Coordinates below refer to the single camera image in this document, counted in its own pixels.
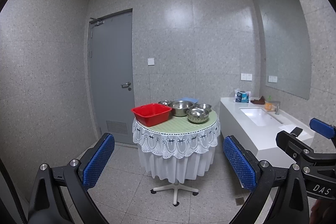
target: door vent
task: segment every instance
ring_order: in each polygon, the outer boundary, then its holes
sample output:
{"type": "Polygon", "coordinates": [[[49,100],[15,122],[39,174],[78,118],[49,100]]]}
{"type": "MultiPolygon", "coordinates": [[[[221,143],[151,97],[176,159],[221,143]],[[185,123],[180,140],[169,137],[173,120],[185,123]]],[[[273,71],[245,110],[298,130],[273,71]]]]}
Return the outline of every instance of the door vent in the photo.
{"type": "Polygon", "coordinates": [[[128,135],[127,124],[124,122],[106,121],[107,131],[109,133],[119,133],[128,135]]]}

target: white vanity counter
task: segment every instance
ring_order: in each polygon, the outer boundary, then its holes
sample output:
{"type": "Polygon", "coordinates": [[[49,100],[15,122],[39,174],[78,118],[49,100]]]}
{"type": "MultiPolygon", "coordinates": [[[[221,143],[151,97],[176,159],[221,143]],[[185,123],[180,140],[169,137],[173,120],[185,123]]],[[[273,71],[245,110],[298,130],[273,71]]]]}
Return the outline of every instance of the white vanity counter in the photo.
{"type": "Polygon", "coordinates": [[[234,135],[240,144],[246,150],[250,150],[258,160],[267,160],[273,166],[290,167],[295,161],[277,147],[275,140],[277,133],[282,130],[290,133],[293,125],[300,127],[303,131],[298,139],[310,146],[315,132],[281,109],[278,115],[275,115],[274,111],[266,112],[271,119],[275,119],[275,123],[277,123],[276,120],[280,122],[278,125],[258,126],[241,110],[252,108],[265,111],[264,105],[236,103],[233,98],[221,98],[219,120],[223,137],[234,135]]]}

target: door handle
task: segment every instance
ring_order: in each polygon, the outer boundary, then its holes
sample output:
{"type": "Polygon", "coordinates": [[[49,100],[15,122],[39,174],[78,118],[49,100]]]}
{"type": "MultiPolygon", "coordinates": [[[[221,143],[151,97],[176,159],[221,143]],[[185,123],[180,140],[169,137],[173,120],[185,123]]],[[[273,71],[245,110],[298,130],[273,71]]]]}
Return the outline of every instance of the door handle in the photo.
{"type": "Polygon", "coordinates": [[[127,82],[126,84],[121,84],[122,88],[127,88],[131,85],[131,82],[127,82]]]}

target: round table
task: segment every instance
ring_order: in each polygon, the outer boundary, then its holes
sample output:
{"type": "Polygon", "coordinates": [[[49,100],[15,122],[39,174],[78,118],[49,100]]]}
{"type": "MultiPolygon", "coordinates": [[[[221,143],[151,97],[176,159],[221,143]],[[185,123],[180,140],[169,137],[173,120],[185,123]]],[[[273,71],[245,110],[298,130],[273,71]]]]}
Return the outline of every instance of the round table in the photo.
{"type": "Polygon", "coordinates": [[[216,112],[212,110],[209,119],[199,124],[191,123],[187,117],[172,116],[166,122],[146,127],[134,119],[132,131],[141,166],[146,172],[151,171],[153,178],[158,176],[172,183],[156,187],[151,193],[174,189],[174,206],[179,205],[178,189],[198,194],[198,189],[180,183],[185,179],[195,180],[209,170],[221,132],[216,112]]]}

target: gray door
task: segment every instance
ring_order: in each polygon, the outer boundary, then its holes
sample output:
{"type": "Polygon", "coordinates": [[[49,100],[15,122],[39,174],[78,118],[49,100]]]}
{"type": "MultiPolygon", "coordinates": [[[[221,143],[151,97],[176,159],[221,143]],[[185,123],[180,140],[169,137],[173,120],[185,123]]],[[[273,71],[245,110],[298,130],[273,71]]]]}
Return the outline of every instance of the gray door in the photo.
{"type": "Polygon", "coordinates": [[[101,133],[133,143],[132,13],[92,27],[90,70],[96,119],[101,133]]]}

